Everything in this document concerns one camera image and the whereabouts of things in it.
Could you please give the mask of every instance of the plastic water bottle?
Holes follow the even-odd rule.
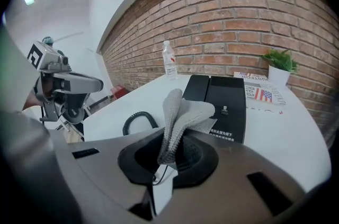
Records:
[[[177,79],[178,73],[176,69],[174,50],[168,40],[164,41],[163,58],[167,78],[170,80]]]

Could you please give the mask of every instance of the potted plant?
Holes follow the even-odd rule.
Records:
[[[285,87],[291,73],[296,73],[298,64],[292,59],[289,50],[278,52],[277,50],[270,50],[264,56],[269,63],[269,80],[277,87]]]

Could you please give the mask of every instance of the bottle label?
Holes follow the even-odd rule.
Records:
[[[174,55],[164,55],[164,63],[175,63]]]

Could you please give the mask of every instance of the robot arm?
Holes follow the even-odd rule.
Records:
[[[81,122],[84,117],[83,107],[90,93],[101,91],[103,82],[73,72],[68,57],[41,42],[33,44],[27,59],[40,72],[34,86],[34,93],[43,102],[46,113],[40,121],[57,121],[63,115],[70,123]],[[52,83],[48,95],[43,89],[46,81]]]

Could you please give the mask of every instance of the white plant pot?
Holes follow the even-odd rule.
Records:
[[[269,80],[278,89],[282,89],[286,86],[288,78],[291,72],[274,68],[270,65],[269,67]]]

